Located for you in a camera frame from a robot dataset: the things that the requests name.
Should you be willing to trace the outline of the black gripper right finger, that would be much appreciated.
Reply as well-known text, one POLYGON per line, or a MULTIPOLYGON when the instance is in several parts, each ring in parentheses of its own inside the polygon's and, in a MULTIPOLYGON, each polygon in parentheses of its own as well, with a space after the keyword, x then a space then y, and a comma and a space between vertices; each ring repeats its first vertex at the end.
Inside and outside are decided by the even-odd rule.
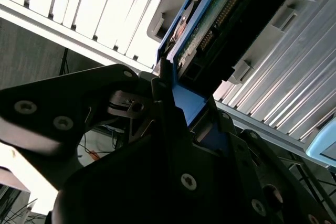
POLYGON ((213 98, 206 103, 207 148, 221 158, 221 220, 226 223, 334 223, 333 218, 252 130, 237 132, 213 98))

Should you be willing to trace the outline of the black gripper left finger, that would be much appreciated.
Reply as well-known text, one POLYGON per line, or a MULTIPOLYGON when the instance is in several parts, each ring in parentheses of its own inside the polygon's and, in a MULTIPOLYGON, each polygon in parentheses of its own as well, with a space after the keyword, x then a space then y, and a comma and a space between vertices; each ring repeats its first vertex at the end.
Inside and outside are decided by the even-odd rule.
POLYGON ((170 63, 151 80, 116 64, 8 88, 1 91, 1 119, 1 140, 39 163, 69 162, 82 136, 104 123, 129 122, 127 143, 115 151, 149 136, 192 143, 173 99, 170 63))

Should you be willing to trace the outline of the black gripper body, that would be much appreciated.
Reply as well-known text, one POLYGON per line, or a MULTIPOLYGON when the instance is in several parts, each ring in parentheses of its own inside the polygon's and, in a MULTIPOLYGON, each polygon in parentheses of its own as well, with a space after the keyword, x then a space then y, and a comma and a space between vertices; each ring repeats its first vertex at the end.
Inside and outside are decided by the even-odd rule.
POLYGON ((238 223, 244 197, 227 159, 182 137, 144 137, 76 172, 52 223, 238 223))

